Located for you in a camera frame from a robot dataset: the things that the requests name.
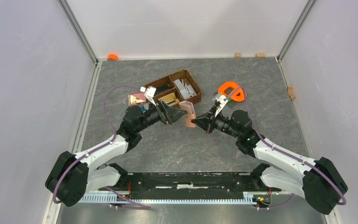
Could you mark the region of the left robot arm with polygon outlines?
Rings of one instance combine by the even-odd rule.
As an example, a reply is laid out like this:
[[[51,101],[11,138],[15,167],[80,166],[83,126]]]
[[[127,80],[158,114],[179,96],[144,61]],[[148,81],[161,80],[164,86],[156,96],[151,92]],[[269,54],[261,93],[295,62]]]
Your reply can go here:
[[[172,124],[186,114],[163,101],[152,104],[146,112],[140,106],[129,106],[119,129],[107,140],[76,154],[65,151],[59,155],[45,182],[53,201],[70,207],[90,191],[104,187],[123,190],[127,176],[117,167],[100,166],[135,148],[142,139],[141,131],[157,122]]]

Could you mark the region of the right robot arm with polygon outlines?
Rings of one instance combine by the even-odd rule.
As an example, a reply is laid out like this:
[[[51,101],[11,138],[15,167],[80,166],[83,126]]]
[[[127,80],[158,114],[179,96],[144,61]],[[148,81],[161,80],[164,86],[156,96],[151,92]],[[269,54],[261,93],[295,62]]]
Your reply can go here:
[[[235,144],[243,154],[268,162],[258,166],[257,174],[250,178],[255,190],[269,187],[288,191],[325,215],[337,205],[346,205],[348,186],[331,160],[313,159],[279,147],[256,131],[246,111],[236,110],[229,118],[214,106],[191,122],[206,133],[219,130],[235,137]]]

